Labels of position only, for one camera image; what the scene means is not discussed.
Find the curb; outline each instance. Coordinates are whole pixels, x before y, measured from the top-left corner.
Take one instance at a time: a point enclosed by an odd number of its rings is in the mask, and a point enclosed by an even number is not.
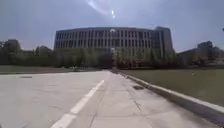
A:
[[[136,77],[120,73],[120,75],[141,84],[147,89],[163,96],[169,101],[199,115],[200,117],[224,127],[224,108],[215,104],[211,104],[157,85],[150,84]]]

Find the building facade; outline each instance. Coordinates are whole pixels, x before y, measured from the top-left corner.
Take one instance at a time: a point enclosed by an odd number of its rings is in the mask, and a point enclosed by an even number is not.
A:
[[[154,30],[125,27],[96,27],[61,30],[56,32],[54,49],[96,48],[115,49],[133,57],[137,51],[153,49],[163,57],[173,51],[169,28]]]

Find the hazy sky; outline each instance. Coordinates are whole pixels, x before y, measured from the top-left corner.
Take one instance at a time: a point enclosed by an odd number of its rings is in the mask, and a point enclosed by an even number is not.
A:
[[[0,0],[0,40],[25,49],[52,48],[56,30],[98,26],[169,27],[178,52],[207,40],[224,48],[224,0]]]

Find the white lane marking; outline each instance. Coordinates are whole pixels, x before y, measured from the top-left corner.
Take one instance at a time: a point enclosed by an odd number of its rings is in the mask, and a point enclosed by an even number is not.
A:
[[[104,80],[100,81],[92,90],[89,91],[77,104],[71,109],[71,113],[77,114],[79,111],[85,106],[85,104],[89,101],[89,99],[94,95],[94,93],[99,89],[99,87],[104,83]]]
[[[67,128],[69,124],[76,118],[75,115],[80,112],[80,110],[86,105],[89,99],[94,95],[94,93],[99,89],[99,87],[104,83],[104,80],[101,80],[96,87],[92,88],[89,93],[87,93],[71,110],[70,114],[67,113],[61,117],[60,120],[55,122],[51,128]]]
[[[51,128],[67,128],[68,125],[75,118],[76,118],[75,115],[65,114],[59,121],[57,121],[54,125],[52,125]]]

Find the lawn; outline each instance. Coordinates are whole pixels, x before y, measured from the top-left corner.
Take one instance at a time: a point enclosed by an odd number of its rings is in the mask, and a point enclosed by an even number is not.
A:
[[[0,66],[0,74],[63,73],[71,71],[73,71],[73,69],[50,67]]]
[[[224,107],[224,70],[123,70],[135,76],[195,98]]]

